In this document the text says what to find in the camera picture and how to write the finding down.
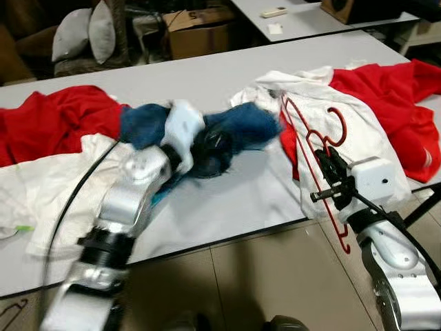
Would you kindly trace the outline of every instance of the white table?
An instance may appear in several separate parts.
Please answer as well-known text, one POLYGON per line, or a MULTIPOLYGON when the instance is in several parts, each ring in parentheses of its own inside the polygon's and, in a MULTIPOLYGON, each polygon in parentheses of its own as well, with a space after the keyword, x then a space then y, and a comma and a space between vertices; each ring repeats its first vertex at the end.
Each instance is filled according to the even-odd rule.
MULTIPOLYGON (((381 65, 407 61, 362 31, 348 32, 8 86, 0 88, 0 103, 7 108, 17 107, 35 90, 47 94, 68 86, 94 84, 132 106, 188 99, 199 110, 213 112, 228 108, 227 100, 235 92, 269 70, 295 72, 324 65, 343 68, 356 59, 381 65)), ((424 104, 436 109, 440 98, 431 98, 424 104)), ((435 113, 441 128, 441 112, 435 113)), ((266 153, 244 152, 237 156, 228 174, 183 183, 157 207, 156 217, 137 240, 130 261, 176 253, 302 219, 293 199, 298 191, 290 179, 290 163, 275 141, 266 153), (171 225, 175 231, 165 231, 171 225)), ((440 181, 441 172, 430 183, 440 181)), ((422 187, 415 181, 411 181, 411 186, 422 187)), ((24 254, 30 235, 23 233, 0 241, 0 297, 40 286, 41 261, 24 254)), ((63 280, 70 262, 53 263, 51 283, 63 280)))
POLYGON ((333 34, 344 31, 359 30, 373 26, 417 21, 419 18, 403 12, 398 19, 374 21, 346 25, 320 8, 320 3, 307 3, 303 0, 231 0, 234 5, 271 41, 289 41, 317 37, 323 34, 333 34), (286 15, 264 19, 261 12, 275 8, 285 7, 286 15), (269 23, 280 23, 283 27, 282 34, 270 34, 269 23))

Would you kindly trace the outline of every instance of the gray pillow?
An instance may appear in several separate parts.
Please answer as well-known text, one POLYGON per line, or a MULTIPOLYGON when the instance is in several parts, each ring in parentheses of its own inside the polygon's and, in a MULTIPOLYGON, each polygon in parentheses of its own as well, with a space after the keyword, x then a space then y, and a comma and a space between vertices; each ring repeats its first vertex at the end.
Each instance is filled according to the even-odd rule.
POLYGON ((104 0, 96 5, 89 23, 89 40, 96 62, 103 64, 115 50, 112 13, 104 0))
POLYGON ((88 45, 91 8, 77 9, 62 20, 52 44, 52 62, 71 59, 81 54, 88 45))

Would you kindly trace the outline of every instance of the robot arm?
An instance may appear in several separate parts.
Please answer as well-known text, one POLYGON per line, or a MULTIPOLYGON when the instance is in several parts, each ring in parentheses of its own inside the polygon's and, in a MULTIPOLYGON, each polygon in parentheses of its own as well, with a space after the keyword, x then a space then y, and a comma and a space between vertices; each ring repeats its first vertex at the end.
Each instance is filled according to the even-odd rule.
POLYGON ((427 276, 422 252, 403 234, 404 226, 402 231, 396 227, 402 224, 400 215, 364 205, 374 207, 372 201, 381 204, 392 195, 394 173, 390 162, 370 158, 347 165, 335 149, 330 148, 330 152, 330 156, 323 151, 316 151, 316 155, 331 189, 312 193, 311 198, 317 201, 331 197, 337 209, 344 211, 349 205, 356 211, 348 217, 342 212, 342 220, 358 235, 384 329, 441 330, 440 296, 427 276))
POLYGON ((127 276, 135 239, 151 221, 152 197, 174 172, 193 165, 190 147, 204 128, 202 116, 175 101, 161 146, 135 152, 104 196, 93 228, 79 240, 84 249, 55 296, 41 330, 118 330, 122 309, 117 294, 127 276))

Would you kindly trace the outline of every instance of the white cloth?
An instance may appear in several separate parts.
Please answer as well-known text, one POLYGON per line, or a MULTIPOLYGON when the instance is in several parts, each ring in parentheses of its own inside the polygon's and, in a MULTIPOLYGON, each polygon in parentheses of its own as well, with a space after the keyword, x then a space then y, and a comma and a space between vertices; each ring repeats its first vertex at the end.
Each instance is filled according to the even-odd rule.
MULTIPOLYGON (((294 75, 271 71, 234 95, 231 104, 237 106, 253 101, 262 109, 278 114, 280 112, 280 96, 285 93, 297 105, 311 128, 319 131, 323 136, 329 135, 334 141, 340 139, 342 125, 338 117, 335 114, 329 114, 327 109, 337 108, 347 124, 347 138, 341 146, 336 148, 338 153, 347 163, 373 156, 390 160, 395 166, 397 185, 394 195, 383 206, 397 208, 401 202, 411 196, 411 191, 395 150, 368 105, 328 86, 333 73, 331 67, 323 67, 312 72, 298 72, 294 75)), ((305 140, 306 127, 292 106, 288 105, 287 111, 294 121, 296 132, 302 141, 314 174, 318 178, 320 188, 329 188, 305 140)), ((323 146, 316 135, 311 135, 311 142, 314 150, 322 149, 323 146)), ((309 218, 324 217, 327 215, 325 205, 321 202, 313 203, 309 196, 311 192, 317 192, 318 189, 301 152, 299 141, 296 145, 300 177, 299 202, 302 211, 309 218)), ((331 205, 333 212, 337 213, 332 203, 331 205)), ((355 211, 351 209, 351 206, 346 207, 339 214, 340 220, 345 220, 355 211)))
MULTIPOLYGON (((27 252, 44 255, 53 227, 73 189, 114 140, 102 134, 81 137, 81 153, 58 154, 0 168, 0 227, 34 227, 27 252)), ((54 256, 76 250, 76 240, 93 223, 121 161, 133 151, 118 144, 76 196, 54 242, 54 256)))

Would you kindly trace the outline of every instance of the blue cloth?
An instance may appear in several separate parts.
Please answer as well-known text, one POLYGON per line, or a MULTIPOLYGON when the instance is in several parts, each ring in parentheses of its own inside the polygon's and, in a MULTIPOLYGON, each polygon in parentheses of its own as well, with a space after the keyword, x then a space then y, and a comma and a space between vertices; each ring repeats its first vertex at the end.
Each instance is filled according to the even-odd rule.
MULTIPOLYGON (((126 107, 121 115, 121 141, 137 150, 159 144, 169 108, 149 103, 138 108, 126 107)), ((244 103, 226 112, 204 116, 206 130, 217 126, 233 138, 233 153, 256 148, 277 136, 280 126, 273 116, 254 103, 244 103)))

